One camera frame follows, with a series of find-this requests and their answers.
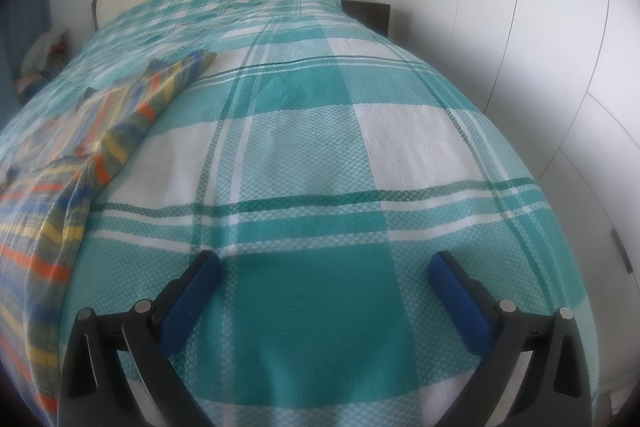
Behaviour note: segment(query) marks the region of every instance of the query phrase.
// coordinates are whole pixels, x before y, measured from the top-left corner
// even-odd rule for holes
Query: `plaid pattern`
[[[72,110],[25,133],[0,164],[0,358],[50,422],[58,405],[58,324],[89,205],[214,56],[151,60],[142,75],[87,89]]]
[[[128,309],[213,248],[223,283],[172,363],[217,425],[433,425],[478,364],[424,277],[449,250],[496,298],[573,309],[595,390],[590,306],[535,181],[446,79],[339,0],[152,0],[46,89],[63,105],[71,75],[104,87],[196,48],[212,67],[92,203],[61,353],[78,309]],[[56,111],[41,101],[5,137]]]

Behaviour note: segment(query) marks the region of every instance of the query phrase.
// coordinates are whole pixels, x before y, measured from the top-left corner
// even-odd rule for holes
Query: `bedspread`
[[[172,363],[217,425],[434,425],[478,364],[424,275],[449,250],[496,298],[571,308],[595,392],[590,306],[539,187],[480,110],[339,0],[152,0],[47,89],[68,105],[195,49],[218,56],[92,203],[61,354],[81,307],[127,310],[211,248],[222,285]]]

